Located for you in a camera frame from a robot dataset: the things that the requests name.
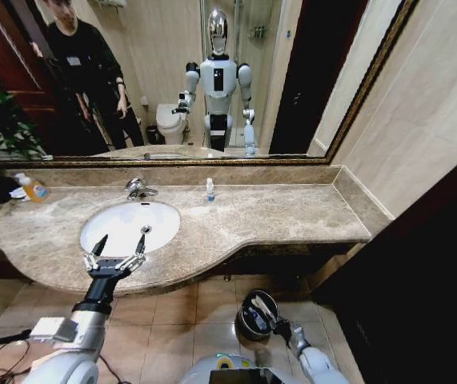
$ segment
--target orange bottle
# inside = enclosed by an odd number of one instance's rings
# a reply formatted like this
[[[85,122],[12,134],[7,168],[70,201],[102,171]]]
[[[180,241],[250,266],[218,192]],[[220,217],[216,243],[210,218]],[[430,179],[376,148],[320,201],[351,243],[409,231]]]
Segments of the orange bottle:
[[[41,183],[28,178],[26,174],[16,174],[15,177],[31,201],[43,202],[43,200],[49,197],[49,190]]]

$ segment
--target person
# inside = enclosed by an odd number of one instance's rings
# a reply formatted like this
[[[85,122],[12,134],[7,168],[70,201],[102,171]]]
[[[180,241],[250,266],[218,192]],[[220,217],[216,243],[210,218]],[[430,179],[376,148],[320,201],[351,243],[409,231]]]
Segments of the person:
[[[141,130],[125,92],[122,68],[100,31],[77,17],[72,0],[43,0],[54,15],[47,41],[74,89],[87,121],[94,106],[114,147],[126,148],[125,131],[134,146],[143,146]]]

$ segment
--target small plastic bottle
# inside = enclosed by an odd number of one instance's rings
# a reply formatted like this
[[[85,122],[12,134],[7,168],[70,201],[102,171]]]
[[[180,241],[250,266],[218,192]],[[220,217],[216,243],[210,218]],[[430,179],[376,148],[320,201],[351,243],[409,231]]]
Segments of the small plastic bottle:
[[[214,201],[214,182],[211,178],[206,180],[206,200],[208,202]]]
[[[42,202],[49,197],[49,190],[39,182],[31,180],[26,174],[16,174],[16,179],[33,202]]]

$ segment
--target faucet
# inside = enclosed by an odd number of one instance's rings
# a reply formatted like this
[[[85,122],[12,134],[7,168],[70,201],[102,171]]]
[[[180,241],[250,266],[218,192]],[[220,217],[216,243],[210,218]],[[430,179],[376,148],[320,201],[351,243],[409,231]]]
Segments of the faucet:
[[[129,192],[127,200],[134,201],[136,198],[144,198],[145,196],[157,196],[158,190],[147,188],[145,181],[139,178],[133,178],[126,186],[125,191]]]

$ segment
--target mirror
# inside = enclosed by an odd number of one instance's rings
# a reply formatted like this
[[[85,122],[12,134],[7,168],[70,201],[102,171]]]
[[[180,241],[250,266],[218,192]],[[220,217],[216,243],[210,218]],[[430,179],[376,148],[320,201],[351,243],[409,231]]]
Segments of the mirror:
[[[0,161],[326,158],[386,3],[1,0]]]

